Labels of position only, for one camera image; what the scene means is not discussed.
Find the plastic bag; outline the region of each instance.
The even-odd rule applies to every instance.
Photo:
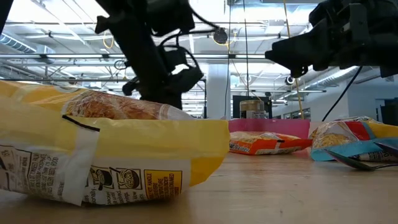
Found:
[[[172,198],[205,181],[228,152],[227,121],[148,120],[188,115],[167,105],[94,96],[0,82],[0,188],[75,205]]]
[[[229,151],[247,154],[288,154],[310,147],[312,140],[267,131],[236,131],[231,133]]]
[[[375,145],[381,142],[398,147],[398,127],[367,121],[332,121],[319,126],[312,134],[311,157],[316,161],[333,158],[324,149],[364,161],[395,161]]]

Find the table surface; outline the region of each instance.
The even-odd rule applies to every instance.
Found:
[[[360,172],[293,155],[228,154],[169,202],[76,207],[0,190],[2,223],[394,223],[398,168]]]

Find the white wall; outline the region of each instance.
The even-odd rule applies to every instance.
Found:
[[[387,82],[385,79],[378,78],[351,85],[347,94],[350,116],[369,116],[376,119],[376,108],[381,104],[380,100],[398,97],[398,82]]]
[[[304,98],[302,102],[303,109],[310,108],[311,110],[311,121],[321,121],[326,115],[331,106],[335,103],[337,98],[340,96],[346,87],[346,82],[343,81],[338,84],[338,87],[326,88],[326,93],[310,93]],[[297,101],[288,102],[288,106],[278,106],[273,108],[273,116],[282,115],[285,113],[298,111],[300,109]],[[334,119],[346,118],[349,116],[348,113],[348,97],[345,95],[342,97],[340,102],[336,105],[335,109],[329,114],[326,121],[332,121]]]

